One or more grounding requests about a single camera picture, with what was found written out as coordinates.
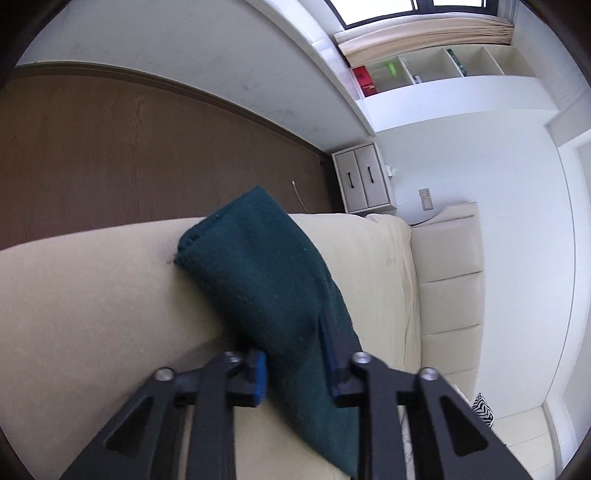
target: white floor tile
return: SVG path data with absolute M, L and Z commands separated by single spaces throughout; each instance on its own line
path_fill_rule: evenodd
M 545 467 L 536 470 L 531 474 L 534 480 L 556 480 L 556 471 L 554 470 L 554 462 L 549 463 Z
M 549 433 L 513 445 L 509 450 L 530 474 L 554 461 Z
M 542 407 L 495 419 L 492 430 L 508 447 L 526 442 L 548 432 Z

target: dark green cloth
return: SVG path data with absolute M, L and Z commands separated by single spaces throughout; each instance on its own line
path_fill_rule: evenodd
M 356 476 L 358 409 L 336 408 L 330 398 L 320 312 L 328 308 L 336 327 L 361 346 L 343 297 L 307 235 L 256 187 L 189 229 L 175 263 L 197 281 L 228 330 L 267 353 L 269 394 L 293 430 Z

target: cabinet door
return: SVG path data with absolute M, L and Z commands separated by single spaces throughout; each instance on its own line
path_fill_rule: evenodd
M 368 207 L 363 191 L 361 175 L 355 161 L 353 151 L 341 153 L 335 156 L 336 164 L 339 170 L 340 181 L 343 185 L 343 194 L 347 203 L 348 212 L 356 212 Z
M 355 150 L 361 181 L 365 189 L 368 206 L 377 207 L 388 203 L 388 192 L 384 183 L 384 173 L 373 145 Z

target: window frame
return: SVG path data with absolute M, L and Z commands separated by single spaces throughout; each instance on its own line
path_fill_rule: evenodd
M 438 13 L 450 13 L 450 12 L 464 12 L 470 14 L 481 14 L 481 15 L 493 15 L 496 16 L 499 11 L 499 0 L 486 0 L 486 7 L 467 7 L 465 5 L 445 5 L 442 7 L 436 7 L 433 4 L 433 0 L 414 0 L 416 4 L 416 10 L 410 10 L 408 12 L 399 12 L 389 15 L 381 15 L 379 17 L 368 18 L 359 22 L 351 23 L 347 25 L 343 18 L 340 16 L 339 11 L 333 5 L 331 0 L 324 0 L 326 4 L 335 14 L 336 18 L 339 19 L 340 24 L 345 30 L 350 28 L 360 27 L 361 25 L 367 25 L 369 23 L 377 22 L 379 20 L 387 20 L 388 18 L 407 17 L 409 15 L 427 15 L 427 14 L 438 14 Z

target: metal screw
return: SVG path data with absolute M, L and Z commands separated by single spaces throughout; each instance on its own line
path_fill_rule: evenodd
M 365 352 L 357 352 L 353 354 L 353 362 L 356 364 L 368 364 L 371 362 L 371 355 Z
M 174 372 L 169 368 L 160 368 L 156 370 L 154 378 L 159 382 L 170 382 L 174 378 Z
M 234 352 L 226 352 L 226 357 L 231 364 L 237 364 L 241 360 L 240 355 Z
M 432 382 L 439 378 L 439 372 L 431 367 L 426 367 L 421 369 L 418 373 L 423 380 L 427 380 L 428 382 Z

